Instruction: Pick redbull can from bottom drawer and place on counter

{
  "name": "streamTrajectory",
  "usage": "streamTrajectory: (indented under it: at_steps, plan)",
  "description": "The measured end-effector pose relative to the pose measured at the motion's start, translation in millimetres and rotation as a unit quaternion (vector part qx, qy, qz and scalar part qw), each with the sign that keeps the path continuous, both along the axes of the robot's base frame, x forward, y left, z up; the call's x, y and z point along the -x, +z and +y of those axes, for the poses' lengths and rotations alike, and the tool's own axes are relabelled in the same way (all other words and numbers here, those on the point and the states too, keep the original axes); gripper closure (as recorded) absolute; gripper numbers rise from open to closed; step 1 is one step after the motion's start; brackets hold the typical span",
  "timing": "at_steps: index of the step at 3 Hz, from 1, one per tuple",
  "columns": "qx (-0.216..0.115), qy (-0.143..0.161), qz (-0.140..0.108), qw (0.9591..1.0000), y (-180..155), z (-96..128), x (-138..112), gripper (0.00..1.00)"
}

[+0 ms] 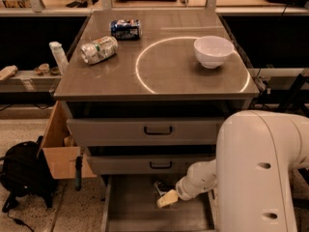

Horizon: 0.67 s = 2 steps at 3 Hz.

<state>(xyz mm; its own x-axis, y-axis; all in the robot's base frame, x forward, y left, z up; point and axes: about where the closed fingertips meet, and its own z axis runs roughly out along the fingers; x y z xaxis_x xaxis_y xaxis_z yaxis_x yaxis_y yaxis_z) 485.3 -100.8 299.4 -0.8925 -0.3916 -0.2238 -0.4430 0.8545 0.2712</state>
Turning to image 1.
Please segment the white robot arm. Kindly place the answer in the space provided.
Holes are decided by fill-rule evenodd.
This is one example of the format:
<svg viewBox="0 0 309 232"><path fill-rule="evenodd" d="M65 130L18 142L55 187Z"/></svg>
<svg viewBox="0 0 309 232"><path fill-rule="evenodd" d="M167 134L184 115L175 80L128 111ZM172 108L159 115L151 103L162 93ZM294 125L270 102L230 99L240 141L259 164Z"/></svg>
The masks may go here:
<svg viewBox="0 0 309 232"><path fill-rule="evenodd" d="M220 232L297 232L289 172L309 164L309 118L262 110L222 124L216 159L189 166L156 204L217 190Z"/></svg>

